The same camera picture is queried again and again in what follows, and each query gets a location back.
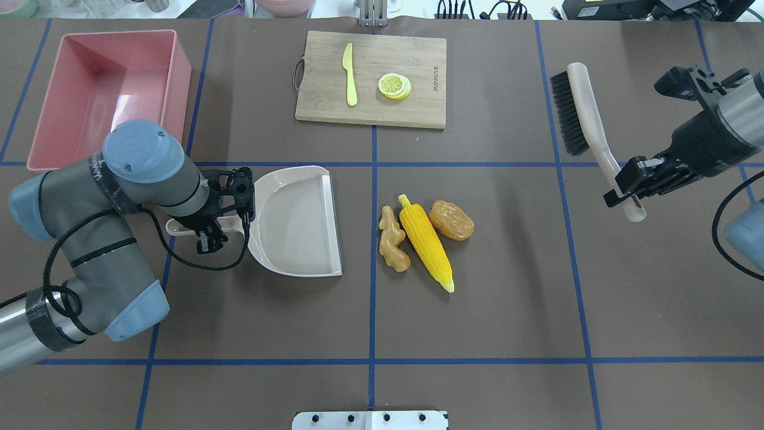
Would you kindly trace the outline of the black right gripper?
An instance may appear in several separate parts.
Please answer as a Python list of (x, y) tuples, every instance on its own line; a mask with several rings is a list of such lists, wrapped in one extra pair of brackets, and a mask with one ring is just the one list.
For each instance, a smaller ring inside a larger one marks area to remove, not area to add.
[(735, 131), (721, 112), (721, 103), (742, 96), (742, 85), (749, 82), (753, 77), (747, 68), (722, 81), (696, 64), (666, 71), (653, 85), (655, 90), (663, 96), (697, 101), (701, 111), (672, 133), (670, 147), (655, 158), (630, 158), (615, 175), (613, 189), (604, 194), (606, 206), (666, 194), (678, 177), (714, 177), (751, 157), (753, 142)]

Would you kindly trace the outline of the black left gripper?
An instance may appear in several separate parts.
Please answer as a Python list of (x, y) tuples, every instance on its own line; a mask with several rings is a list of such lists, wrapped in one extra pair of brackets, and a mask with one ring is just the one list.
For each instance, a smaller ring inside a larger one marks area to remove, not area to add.
[(184, 228), (191, 229), (197, 236), (198, 255), (216, 253), (229, 241), (222, 231), (219, 217), (235, 212), (241, 226), (249, 234), (254, 218), (254, 181), (250, 168), (234, 170), (202, 170), (200, 172), (207, 186), (207, 201), (194, 213), (175, 218)]

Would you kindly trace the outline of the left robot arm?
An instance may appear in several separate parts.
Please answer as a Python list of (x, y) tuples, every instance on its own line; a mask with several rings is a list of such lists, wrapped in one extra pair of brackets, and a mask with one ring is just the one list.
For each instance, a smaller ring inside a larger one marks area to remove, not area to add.
[(39, 287), (2, 304), (2, 375), (104, 334), (123, 341), (156, 325), (170, 306), (126, 218), (153, 204), (197, 236), (200, 255), (227, 241), (219, 218), (235, 212), (250, 237), (250, 168), (200, 170), (156, 122), (132, 119), (88, 159), (27, 180), (9, 210), (28, 236), (54, 241)]

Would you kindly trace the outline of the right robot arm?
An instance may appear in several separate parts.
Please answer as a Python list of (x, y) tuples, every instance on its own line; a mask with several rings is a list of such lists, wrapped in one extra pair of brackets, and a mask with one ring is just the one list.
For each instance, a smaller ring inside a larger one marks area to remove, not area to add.
[(718, 81), (699, 66), (675, 66), (654, 87), (699, 102), (701, 111), (674, 131), (668, 149), (628, 160), (604, 194), (608, 207), (710, 179), (762, 151), (762, 73), (742, 69)]

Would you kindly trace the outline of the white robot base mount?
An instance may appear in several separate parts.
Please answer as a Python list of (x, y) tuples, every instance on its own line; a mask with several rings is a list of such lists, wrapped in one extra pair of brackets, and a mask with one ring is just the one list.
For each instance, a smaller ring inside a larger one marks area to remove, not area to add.
[(294, 416), (292, 429), (448, 429), (445, 411), (303, 411)]

